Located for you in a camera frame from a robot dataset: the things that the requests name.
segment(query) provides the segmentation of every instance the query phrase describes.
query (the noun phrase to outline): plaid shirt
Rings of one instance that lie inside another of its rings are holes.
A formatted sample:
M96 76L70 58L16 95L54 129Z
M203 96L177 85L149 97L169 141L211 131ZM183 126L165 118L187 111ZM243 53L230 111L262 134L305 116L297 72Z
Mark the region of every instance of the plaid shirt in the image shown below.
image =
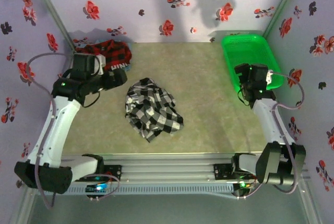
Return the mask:
M174 106L171 94L145 78L129 88L125 117L138 134L151 142L162 131L173 134L183 128L183 118Z
M104 70L112 70L112 66L126 63L130 64L132 57L128 45L124 42L108 40L94 45L86 45L84 48L76 48L77 53L102 54L105 56L106 65Z

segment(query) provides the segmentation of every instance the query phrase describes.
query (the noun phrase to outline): red and black plaid cloth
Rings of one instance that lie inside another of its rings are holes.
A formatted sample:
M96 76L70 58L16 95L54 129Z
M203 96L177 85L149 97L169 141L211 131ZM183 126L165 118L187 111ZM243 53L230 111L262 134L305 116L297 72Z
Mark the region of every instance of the red and black plaid cloth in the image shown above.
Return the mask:
M94 55L102 54L105 56L104 70L112 70L112 66L120 64L130 64L132 57L128 45L124 42L114 40L104 41L94 45L86 45L84 48L76 48L78 53L91 53Z

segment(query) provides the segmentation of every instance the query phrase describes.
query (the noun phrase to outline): green basket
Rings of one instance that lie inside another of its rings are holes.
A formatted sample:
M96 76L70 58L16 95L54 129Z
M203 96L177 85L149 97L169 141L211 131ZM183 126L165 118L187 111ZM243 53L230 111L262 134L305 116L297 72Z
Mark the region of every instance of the green basket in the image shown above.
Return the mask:
M274 72L281 72L268 42L260 35L239 34L226 36L221 44L236 92L240 90L240 81L234 71L234 67L239 64L265 64ZM267 89L278 88L283 85L283 82L284 78L282 76L273 75L272 82L267 86Z

